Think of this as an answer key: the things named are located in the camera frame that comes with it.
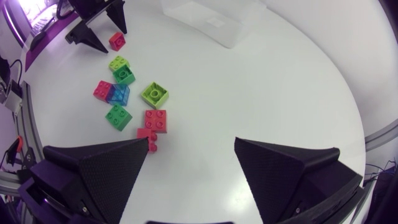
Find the transparent box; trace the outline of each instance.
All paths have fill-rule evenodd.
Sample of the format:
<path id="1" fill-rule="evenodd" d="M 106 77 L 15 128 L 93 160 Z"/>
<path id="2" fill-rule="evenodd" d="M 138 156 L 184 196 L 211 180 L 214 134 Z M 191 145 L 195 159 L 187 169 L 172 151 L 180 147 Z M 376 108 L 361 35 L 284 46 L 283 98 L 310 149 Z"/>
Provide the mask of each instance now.
<path id="1" fill-rule="evenodd" d="M 261 19 L 260 0 L 161 0 L 163 12 L 215 39 L 227 48 L 242 41 Z"/>

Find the red lego brick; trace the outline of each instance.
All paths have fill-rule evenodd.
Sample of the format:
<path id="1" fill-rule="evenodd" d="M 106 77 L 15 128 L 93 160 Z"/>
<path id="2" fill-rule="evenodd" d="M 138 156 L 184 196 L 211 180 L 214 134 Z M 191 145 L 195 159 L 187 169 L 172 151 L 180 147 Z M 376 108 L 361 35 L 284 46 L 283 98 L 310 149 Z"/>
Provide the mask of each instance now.
<path id="1" fill-rule="evenodd" d="M 149 128 L 156 133 L 167 133 L 167 113 L 166 110 L 147 110 L 144 119 L 145 128 Z"/>
<path id="2" fill-rule="evenodd" d="M 126 41 L 124 40 L 123 34 L 117 32 L 110 38 L 109 43 L 111 44 L 111 48 L 113 50 L 119 51 L 120 48 L 122 48 L 123 45 L 126 43 Z"/>
<path id="3" fill-rule="evenodd" d="M 112 84 L 100 81 L 97 88 L 94 90 L 93 95 L 97 97 L 97 99 L 102 100 L 107 103 L 106 96 L 108 95 Z"/>
<path id="4" fill-rule="evenodd" d="M 146 137 L 148 137 L 148 144 L 149 144 L 148 151 L 156 152 L 157 151 L 157 146 L 155 145 L 155 141 L 157 140 L 156 133 L 151 129 L 138 128 L 137 138 L 146 138 Z"/>

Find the metal frame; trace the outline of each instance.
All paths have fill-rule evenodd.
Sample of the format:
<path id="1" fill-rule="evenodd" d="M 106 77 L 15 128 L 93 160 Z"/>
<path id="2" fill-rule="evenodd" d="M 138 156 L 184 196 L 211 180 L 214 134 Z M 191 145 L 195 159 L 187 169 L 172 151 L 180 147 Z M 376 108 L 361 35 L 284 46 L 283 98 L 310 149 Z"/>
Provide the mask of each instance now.
<path id="1" fill-rule="evenodd" d="M 32 148 L 36 162 L 44 159 L 43 146 L 37 132 L 36 123 L 33 114 L 32 98 L 30 95 L 30 86 L 26 82 L 22 85 L 22 108 L 18 114 L 13 114 L 17 135 L 23 139 L 21 160 L 24 163 L 28 148 Z M 21 186 L 16 174 L 0 172 L 0 194 L 19 197 L 18 188 Z M 26 204 L 22 204 L 21 223 L 33 223 L 32 215 L 27 209 Z"/>

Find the black cable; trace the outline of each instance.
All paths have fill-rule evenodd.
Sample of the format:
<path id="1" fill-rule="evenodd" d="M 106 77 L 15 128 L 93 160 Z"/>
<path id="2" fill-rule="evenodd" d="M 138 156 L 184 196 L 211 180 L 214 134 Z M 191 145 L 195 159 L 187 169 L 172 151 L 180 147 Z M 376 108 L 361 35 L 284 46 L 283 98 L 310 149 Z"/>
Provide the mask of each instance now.
<path id="1" fill-rule="evenodd" d="M 375 165 L 372 165 L 372 164 L 365 164 L 365 165 L 367 165 L 367 166 L 373 166 L 373 167 L 379 168 L 380 170 L 385 171 L 383 168 L 381 168 L 381 167 L 379 167 L 379 166 L 375 166 Z"/>
<path id="2" fill-rule="evenodd" d="M 4 158 L 6 158 L 6 154 L 7 154 L 8 150 L 6 150 L 4 152 L 4 156 L 2 157 L 1 163 L 0 163 L 0 169 L 2 168 L 2 163 L 4 162 Z"/>
<path id="3" fill-rule="evenodd" d="M 11 68 L 12 66 L 14 66 L 15 63 L 17 63 L 17 62 L 19 62 L 20 65 L 21 65 L 21 69 L 19 70 L 19 77 L 18 77 L 18 85 L 19 85 L 19 82 L 21 81 L 21 77 L 22 77 L 22 62 L 21 62 L 21 60 L 19 60 L 19 59 L 15 60 L 15 61 L 10 65 L 10 68 Z"/>
<path id="4" fill-rule="evenodd" d="M 69 17 L 70 15 L 72 15 L 73 12 L 75 12 L 75 10 L 72 10 L 72 11 L 66 13 L 65 15 L 61 15 L 62 4 L 63 4 L 63 0 L 60 0 L 60 1 L 58 2 L 58 6 L 57 6 L 57 18 L 58 18 L 59 20 L 66 19 L 67 17 Z"/>

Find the lime green lego brick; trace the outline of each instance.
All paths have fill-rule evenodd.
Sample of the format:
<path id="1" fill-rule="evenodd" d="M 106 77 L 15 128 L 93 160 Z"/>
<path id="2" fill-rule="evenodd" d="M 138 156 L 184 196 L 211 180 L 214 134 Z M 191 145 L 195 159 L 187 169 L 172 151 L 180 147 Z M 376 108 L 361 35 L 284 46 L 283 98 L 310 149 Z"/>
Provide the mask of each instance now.
<path id="1" fill-rule="evenodd" d="M 136 81 L 134 74 L 127 65 L 123 65 L 121 68 L 114 71 L 113 77 L 118 84 L 130 85 L 132 82 Z"/>
<path id="2" fill-rule="evenodd" d="M 105 118 L 117 130 L 122 131 L 124 127 L 130 122 L 132 116 L 119 104 L 115 104 Z"/>
<path id="3" fill-rule="evenodd" d="M 153 82 L 141 93 L 141 96 L 149 106 L 159 109 L 169 98 L 169 91 Z"/>
<path id="4" fill-rule="evenodd" d="M 123 65 L 127 65 L 127 67 L 130 67 L 130 63 L 125 58 L 117 56 L 111 63 L 109 63 L 109 68 L 112 72 L 114 72 L 117 69 L 121 68 Z"/>

